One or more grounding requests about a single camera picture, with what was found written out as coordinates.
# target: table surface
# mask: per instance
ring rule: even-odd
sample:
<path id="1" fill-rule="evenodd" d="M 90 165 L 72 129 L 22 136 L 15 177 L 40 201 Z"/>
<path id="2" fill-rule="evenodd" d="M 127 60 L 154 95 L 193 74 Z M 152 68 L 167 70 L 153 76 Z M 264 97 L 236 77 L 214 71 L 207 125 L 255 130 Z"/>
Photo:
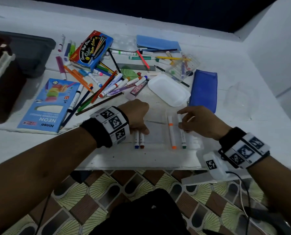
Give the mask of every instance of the table surface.
<path id="1" fill-rule="evenodd" d="M 28 0 L 21 1 L 27 2 L 28 4 L 33 3 Z M 80 14 L 66 14 L 63 8 L 59 13 L 53 8 L 57 6 L 54 4 L 47 4 L 47 7 L 44 9 L 42 9 L 42 5 L 34 7 L 28 4 L 24 8 L 16 7 L 16 5 L 12 7 L 11 4 L 7 7 L 0 5 L 0 30 L 50 37 L 57 43 L 60 41 L 60 36 L 64 34 L 66 40 L 73 39 L 76 43 L 80 44 L 94 29 L 101 30 L 110 36 L 114 33 L 126 35 L 136 35 L 139 33 L 157 38 L 178 40 L 184 53 L 196 56 L 201 62 L 199 69 L 218 73 L 216 115 L 230 126 L 238 126 L 246 132 L 252 132 L 258 138 L 269 144 L 271 146 L 271 155 L 291 169 L 291 121 L 278 104 L 257 68 L 249 59 L 242 43 L 238 42 L 234 37 L 223 33 L 221 38 L 218 38 L 217 36 L 221 34 L 215 31 L 213 33 L 215 37 L 204 36 L 199 39 L 199 35 L 182 30 L 180 25 L 175 25 L 175 30 L 178 31 L 171 31 L 166 28 L 164 29 L 164 25 L 159 27 L 160 22 L 153 20 L 147 20 L 148 23 L 142 20 L 143 22 L 140 23 L 137 18 L 135 24 L 133 24 L 130 22 L 132 20 L 131 18 L 134 17 L 129 17 L 130 19 L 128 18 L 127 21 L 129 23 L 126 24 L 120 21 L 115 22 L 101 18 L 97 19 L 95 18 L 96 11 L 90 10 L 86 12 L 86 16 L 81 16 Z M 57 21 L 49 24 L 49 21 L 54 18 Z M 88 25 L 84 24 L 87 21 L 94 23 L 89 29 Z M 192 29 L 193 33 L 197 31 L 195 27 L 192 27 Z M 6 123 L 0 125 L 0 163 L 55 137 L 55 135 L 49 134 L 19 133 L 10 132 L 9 130 L 13 129 L 12 131 L 15 131 L 14 129 L 18 122 L 22 119 L 35 96 L 38 94 L 38 89 L 44 86 L 47 79 L 60 78 L 55 60 L 56 54 L 57 50 L 53 50 L 46 64 L 47 70 L 42 77 L 28 80 L 16 102 L 14 113 Z M 127 60 L 127 56 L 116 55 L 116 60 L 124 63 Z M 105 60 L 103 62 L 110 68 L 115 69 L 111 60 Z M 136 60 L 133 63 L 139 64 L 141 62 Z M 68 75 L 68 80 L 73 80 L 72 76 Z M 193 77 L 189 77 L 185 82 L 191 85 L 192 80 Z M 258 108 L 253 113 L 251 119 L 237 118 L 223 106 L 228 88 L 237 82 L 242 82 L 244 85 L 250 86 L 258 92 Z M 182 87 L 190 91 L 190 88 L 183 85 Z M 172 109 L 164 103 L 148 87 L 137 98 L 148 102 L 152 112 L 155 112 L 156 109 L 161 110 L 161 112 L 165 110 L 177 110 Z M 110 104 L 119 105 L 126 101 L 124 96 L 120 96 L 112 100 Z M 76 127 L 83 120 L 89 118 L 91 113 L 92 111 L 88 111 L 78 117 L 73 116 L 73 119 L 66 126 L 66 129 Z M 203 149 L 197 151 L 185 150 L 185 152 L 182 150 L 172 151 L 164 147 L 145 149 L 144 151 L 131 150 L 131 144 L 123 143 L 116 148 L 95 150 L 77 169 L 168 168 L 199 170 L 205 167 L 203 160 L 201 160 L 202 155 L 211 150 L 219 149 L 218 142 L 214 140 L 202 137 L 200 140 L 203 142 Z"/>

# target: black cable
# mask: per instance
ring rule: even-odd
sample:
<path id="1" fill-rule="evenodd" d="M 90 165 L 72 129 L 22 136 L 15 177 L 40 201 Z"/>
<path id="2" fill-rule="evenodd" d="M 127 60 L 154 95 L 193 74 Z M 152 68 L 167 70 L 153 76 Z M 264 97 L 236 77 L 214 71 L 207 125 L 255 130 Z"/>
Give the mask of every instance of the black cable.
<path id="1" fill-rule="evenodd" d="M 46 212 L 46 207 L 47 207 L 47 204 L 49 203 L 49 198 L 51 197 L 51 194 L 49 194 L 49 196 L 47 197 L 46 199 L 46 203 L 44 205 L 44 208 L 43 208 L 43 211 L 42 211 L 42 214 L 41 214 L 41 217 L 40 217 L 40 221 L 39 221 L 39 224 L 38 224 L 38 227 L 37 227 L 37 230 L 35 231 L 34 235 L 37 235 L 39 229 L 40 229 L 40 226 L 41 226 L 41 223 L 42 223 L 42 219 L 44 217 L 44 214 Z"/>
<path id="2" fill-rule="evenodd" d="M 245 183 L 243 182 L 243 180 L 241 179 L 241 177 L 237 174 L 237 173 L 234 173 L 232 171 L 226 171 L 226 173 L 229 173 L 229 174 L 234 174 L 236 175 L 242 182 L 242 184 L 244 185 L 245 187 L 245 190 L 247 191 L 247 194 L 248 194 L 248 203 L 249 203 L 249 209 L 251 209 L 251 205 L 250 205 L 250 193 L 249 193 L 249 190 L 247 189 Z M 250 215 L 248 215 L 248 220 L 247 220 L 247 227 L 246 227 L 246 230 L 245 230 L 245 235 L 248 234 L 248 230 L 249 230 L 249 223 L 250 223 Z"/>

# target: tiled floor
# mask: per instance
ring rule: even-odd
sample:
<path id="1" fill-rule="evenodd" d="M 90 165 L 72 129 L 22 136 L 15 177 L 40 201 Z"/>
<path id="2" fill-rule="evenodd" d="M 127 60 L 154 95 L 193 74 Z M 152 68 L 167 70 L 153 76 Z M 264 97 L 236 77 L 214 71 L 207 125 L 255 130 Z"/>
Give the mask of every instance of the tiled floor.
<path id="1" fill-rule="evenodd" d="M 200 186 L 183 186 L 181 179 L 193 171 L 116 170 L 93 171 L 79 184 L 68 177 L 55 189 L 49 200 L 39 234 L 87 235 L 104 221 L 116 205 L 133 201 L 146 193 L 162 188 L 176 202 L 191 234 L 204 234 L 209 229 L 225 235 L 244 235 L 246 218 L 240 204 L 238 181 L 227 181 Z M 264 208 L 265 197 L 252 179 L 245 180 L 251 195 L 251 207 Z M 245 188 L 244 206 L 248 205 Z M 34 234 L 45 200 L 4 234 Z M 273 227 L 262 224 L 274 234 Z M 249 235 L 263 235 L 250 224 Z"/>

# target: box of colored pencils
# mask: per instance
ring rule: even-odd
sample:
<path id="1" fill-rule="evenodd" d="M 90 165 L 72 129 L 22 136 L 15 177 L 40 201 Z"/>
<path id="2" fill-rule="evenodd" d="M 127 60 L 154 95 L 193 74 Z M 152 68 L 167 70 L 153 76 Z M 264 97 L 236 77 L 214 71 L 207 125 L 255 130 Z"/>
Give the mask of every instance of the box of colored pencils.
<path id="1" fill-rule="evenodd" d="M 58 132 L 79 85 L 50 78 L 17 128 Z"/>
<path id="2" fill-rule="evenodd" d="M 91 71 L 93 71 L 112 43 L 112 37 L 95 30 L 76 49 L 69 60 L 80 66 L 90 68 Z"/>

